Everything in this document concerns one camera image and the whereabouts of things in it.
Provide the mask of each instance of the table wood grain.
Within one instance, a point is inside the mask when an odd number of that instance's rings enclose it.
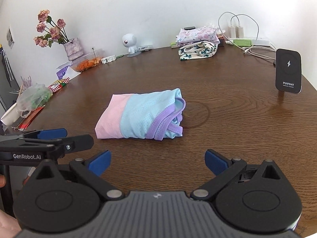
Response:
[[[186,100],[183,137],[96,138],[96,123],[112,94],[177,87]],[[317,232],[316,126],[317,92],[305,77],[299,94],[279,92],[272,63],[227,45],[207,59],[180,61],[177,49],[160,48],[89,69],[54,94],[29,130],[92,135],[91,150],[60,163],[110,149],[112,164],[103,178],[125,192],[191,192],[214,177],[204,164],[208,148],[251,164],[273,159],[302,200],[296,232],[306,237]]]

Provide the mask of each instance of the plastic bag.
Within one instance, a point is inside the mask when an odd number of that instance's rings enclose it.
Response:
[[[16,101],[20,116],[23,118],[28,117],[32,111],[45,105],[52,95],[53,91],[45,87],[44,84],[36,84],[28,87]]]

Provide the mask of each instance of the folded clothes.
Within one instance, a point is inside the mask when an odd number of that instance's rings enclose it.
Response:
[[[180,60],[200,59],[213,56],[218,44],[209,41],[200,41],[191,45],[185,45],[179,49]]]
[[[180,137],[185,100],[179,88],[149,94],[112,95],[96,127],[98,139]]]
[[[185,45],[205,40],[219,44],[220,41],[216,35],[216,30],[216,28],[211,27],[195,28],[191,30],[181,29],[180,33],[176,36],[176,43]]]

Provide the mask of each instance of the flower vase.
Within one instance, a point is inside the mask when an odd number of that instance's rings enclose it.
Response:
[[[67,54],[68,60],[73,61],[84,54],[78,38],[70,39],[69,42],[63,45]]]

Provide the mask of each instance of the light blue mesh fabric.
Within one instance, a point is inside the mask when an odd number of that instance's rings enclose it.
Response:
[[[175,97],[182,97],[179,88],[149,94],[133,94],[126,103],[121,116],[120,130],[123,137],[145,139],[154,119],[166,107],[175,103]],[[165,135],[169,138],[179,136],[169,130]]]

